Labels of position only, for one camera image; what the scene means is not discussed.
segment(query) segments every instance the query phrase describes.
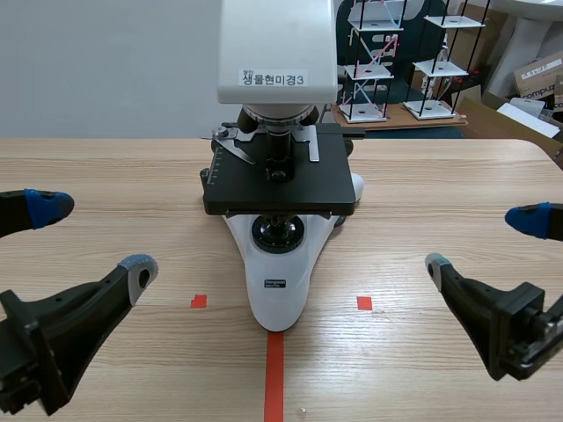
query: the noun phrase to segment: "microscope stage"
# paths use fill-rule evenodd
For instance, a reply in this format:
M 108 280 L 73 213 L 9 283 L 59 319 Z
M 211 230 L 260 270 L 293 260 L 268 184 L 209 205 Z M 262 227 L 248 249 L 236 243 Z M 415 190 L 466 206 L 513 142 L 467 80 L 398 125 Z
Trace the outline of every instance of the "microscope stage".
M 216 148 L 203 202 L 209 215 L 351 215 L 355 192 L 344 138 L 318 134 L 320 161 L 309 161 L 309 144 L 293 142 L 295 176 L 273 183 L 266 176 L 266 135 L 235 141 L 252 157 L 250 165 L 222 147 Z

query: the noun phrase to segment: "red tape marker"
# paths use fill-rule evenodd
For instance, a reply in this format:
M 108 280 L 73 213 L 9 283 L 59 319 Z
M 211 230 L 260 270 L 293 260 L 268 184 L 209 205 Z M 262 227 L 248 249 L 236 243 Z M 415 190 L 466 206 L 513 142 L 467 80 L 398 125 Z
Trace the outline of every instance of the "red tape marker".
M 208 306 L 208 296 L 207 295 L 196 295 L 194 299 L 192 299 L 192 303 L 190 305 L 191 309 L 202 309 L 207 308 Z
M 358 296 L 358 310 L 373 310 L 370 296 Z
M 264 422 L 283 422 L 283 332 L 268 332 Z

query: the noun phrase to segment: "blue gripper fingertip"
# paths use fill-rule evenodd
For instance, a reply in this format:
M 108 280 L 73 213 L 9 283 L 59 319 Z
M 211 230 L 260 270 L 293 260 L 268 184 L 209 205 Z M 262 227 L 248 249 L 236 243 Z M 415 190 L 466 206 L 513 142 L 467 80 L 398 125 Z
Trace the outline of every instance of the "blue gripper fingertip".
M 59 222 L 68 217 L 74 208 L 74 200 L 67 193 L 56 192 L 44 196 L 34 189 L 25 189 L 25 193 L 33 229 Z
M 546 239 L 549 234 L 549 216 L 552 205 L 549 202 L 534 207 L 514 207 L 504 217 L 505 222 L 524 235 Z

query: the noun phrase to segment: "wooden table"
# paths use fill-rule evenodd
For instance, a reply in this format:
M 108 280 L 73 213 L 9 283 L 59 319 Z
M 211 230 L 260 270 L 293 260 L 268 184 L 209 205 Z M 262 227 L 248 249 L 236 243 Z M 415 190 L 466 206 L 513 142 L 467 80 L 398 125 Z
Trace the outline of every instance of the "wooden table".
M 103 277 L 146 252 L 160 274 L 55 421 L 261 422 L 267 334 L 237 247 L 205 215 L 209 142 L 0 141 L 0 191 L 70 193 L 71 217 L 0 243 L 0 290 L 24 300 Z M 563 244 L 512 230 L 517 205 L 563 201 L 563 173 L 520 141 L 363 141 L 362 204 L 325 247 L 285 333 L 285 421 L 557 421 L 563 354 L 527 382 L 492 381 L 426 274 L 438 251 L 499 288 L 563 294 Z M 190 309 L 196 294 L 206 309 Z M 360 311 L 356 296 L 373 297 Z M 47 420 L 37 404 L 18 420 Z

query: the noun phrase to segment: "white microscope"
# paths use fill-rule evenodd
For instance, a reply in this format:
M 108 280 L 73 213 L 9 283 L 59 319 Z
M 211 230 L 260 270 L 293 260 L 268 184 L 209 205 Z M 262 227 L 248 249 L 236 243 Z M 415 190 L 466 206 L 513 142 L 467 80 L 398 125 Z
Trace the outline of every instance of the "white microscope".
M 205 210 L 235 237 L 252 313 L 285 331 L 363 191 L 340 128 L 315 126 L 314 105 L 334 103 L 338 90 L 333 0 L 223 0 L 219 54 L 219 102 L 243 108 L 237 125 L 213 132 Z

